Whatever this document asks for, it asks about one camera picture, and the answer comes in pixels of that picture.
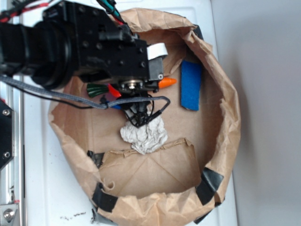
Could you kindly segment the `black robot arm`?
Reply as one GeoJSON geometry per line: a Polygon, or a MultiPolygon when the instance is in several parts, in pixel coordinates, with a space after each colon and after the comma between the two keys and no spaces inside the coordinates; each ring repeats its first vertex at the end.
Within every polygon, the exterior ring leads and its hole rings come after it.
{"type": "Polygon", "coordinates": [[[1,22],[0,72],[29,75],[45,89],[77,76],[133,94],[159,89],[163,55],[151,57],[147,42],[104,10],[63,0],[33,27],[1,22]]]}

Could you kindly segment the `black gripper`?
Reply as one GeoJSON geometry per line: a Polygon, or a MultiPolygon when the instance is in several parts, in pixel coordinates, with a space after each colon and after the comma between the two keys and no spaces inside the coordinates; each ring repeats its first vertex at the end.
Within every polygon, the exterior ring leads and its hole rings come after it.
{"type": "Polygon", "coordinates": [[[68,77],[110,83],[130,94],[157,92],[164,77],[165,43],[147,46],[132,33],[114,1],[101,1],[100,5],[104,9],[68,3],[68,21],[74,32],[70,35],[73,49],[68,77]]]}

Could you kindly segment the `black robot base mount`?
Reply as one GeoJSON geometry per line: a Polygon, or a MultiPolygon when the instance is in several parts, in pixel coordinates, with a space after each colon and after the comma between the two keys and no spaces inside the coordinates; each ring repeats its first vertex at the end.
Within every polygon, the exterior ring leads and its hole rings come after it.
{"type": "Polygon", "coordinates": [[[0,170],[14,158],[14,111],[0,99],[0,170]]]}

